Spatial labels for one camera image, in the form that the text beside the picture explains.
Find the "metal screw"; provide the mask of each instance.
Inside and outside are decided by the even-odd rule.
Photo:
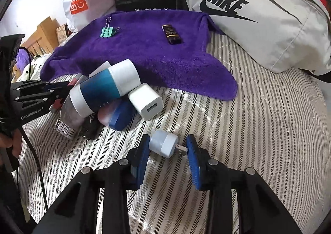
[[[119,160],[119,164],[120,164],[121,166],[125,166],[125,165],[127,165],[128,163],[129,163],[129,161],[128,161],[126,158],[122,158],[122,159]]]
[[[256,173],[255,169],[253,169],[253,168],[247,168],[247,169],[246,169],[246,172],[247,172],[247,174],[249,174],[249,175],[254,175],[254,174]]]
[[[90,170],[91,169],[89,167],[84,167],[84,168],[82,168],[81,172],[82,172],[82,174],[87,174],[90,172]]]
[[[211,158],[208,160],[208,164],[212,166],[216,166],[218,164],[218,161],[216,159]]]

